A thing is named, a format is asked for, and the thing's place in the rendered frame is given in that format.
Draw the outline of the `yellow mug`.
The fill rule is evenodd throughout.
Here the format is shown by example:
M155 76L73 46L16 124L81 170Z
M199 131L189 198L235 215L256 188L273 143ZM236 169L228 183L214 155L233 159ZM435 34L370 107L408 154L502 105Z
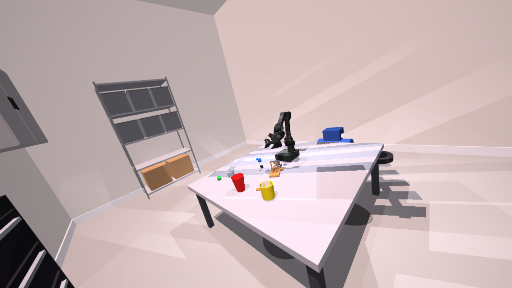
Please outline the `yellow mug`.
M272 181L263 181L259 184L259 187L264 201L275 199L274 183Z

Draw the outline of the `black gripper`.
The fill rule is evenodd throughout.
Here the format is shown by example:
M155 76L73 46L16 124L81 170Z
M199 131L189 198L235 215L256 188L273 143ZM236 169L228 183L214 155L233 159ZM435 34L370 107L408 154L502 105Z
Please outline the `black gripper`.
M272 139L272 141L270 141L269 139L265 139L264 141L266 143L265 148L269 147L271 144L274 144L271 149L282 147L281 141L279 141L277 143L275 143L273 141L273 139Z

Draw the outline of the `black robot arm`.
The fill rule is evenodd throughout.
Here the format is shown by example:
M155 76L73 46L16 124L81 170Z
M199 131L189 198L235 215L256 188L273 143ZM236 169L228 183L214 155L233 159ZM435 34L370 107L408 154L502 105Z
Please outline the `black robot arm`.
M287 149L288 149L287 152L292 153L295 151L295 147L294 147L295 141L293 140L293 137L291 136L291 133L290 133L290 122L289 122L290 119L291 119L291 113L289 111L280 113L278 123L274 126L274 134L269 133L268 136L271 138L271 140L273 139L273 141L275 143L277 143L280 140L282 140L282 138L284 138L284 136L286 134L286 136L284 138L285 146L287 146ZM285 131L283 131L284 130L284 127L283 127L284 121L285 121Z

